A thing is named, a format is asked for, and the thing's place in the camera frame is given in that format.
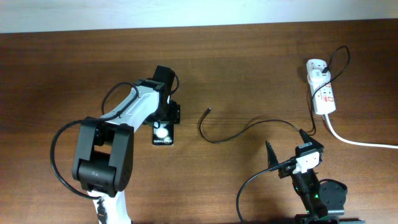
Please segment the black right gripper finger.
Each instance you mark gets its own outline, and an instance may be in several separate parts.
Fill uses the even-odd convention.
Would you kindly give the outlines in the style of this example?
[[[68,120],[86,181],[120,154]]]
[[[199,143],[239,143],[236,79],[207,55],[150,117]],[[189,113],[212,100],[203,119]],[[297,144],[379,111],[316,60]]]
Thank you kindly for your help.
[[[277,156],[272,148],[272,145],[269,141],[266,141],[266,151],[267,151],[267,165],[269,167],[274,167],[279,164],[277,160]]]
[[[314,146],[320,145],[320,143],[318,141],[316,141],[314,138],[309,136],[303,129],[299,130],[299,134],[300,134],[304,144],[314,145]]]

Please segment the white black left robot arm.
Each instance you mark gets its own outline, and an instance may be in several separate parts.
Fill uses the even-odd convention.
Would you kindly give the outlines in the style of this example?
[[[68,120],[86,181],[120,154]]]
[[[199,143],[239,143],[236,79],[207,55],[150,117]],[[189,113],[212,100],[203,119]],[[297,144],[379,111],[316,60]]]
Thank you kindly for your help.
[[[159,65],[152,78],[133,83],[115,109],[80,126],[72,176],[92,198],[99,223],[132,222],[124,190],[132,174],[134,133],[143,124],[157,131],[180,122],[180,107],[171,99],[176,78]]]

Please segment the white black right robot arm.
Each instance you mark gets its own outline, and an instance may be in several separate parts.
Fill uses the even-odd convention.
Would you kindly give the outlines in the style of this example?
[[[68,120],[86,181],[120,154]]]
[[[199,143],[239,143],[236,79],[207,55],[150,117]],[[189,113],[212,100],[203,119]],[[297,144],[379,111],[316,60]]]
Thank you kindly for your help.
[[[299,131],[303,144],[295,148],[295,155],[289,160],[278,162],[269,141],[266,141],[268,168],[277,171],[280,179],[290,177],[296,194],[301,198],[307,211],[298,215],[299,223],[310,223],[327,216],[327,208],[319,196],[320,181],[313,170],[321,162],[324,146],[310,137],[304,130]]]

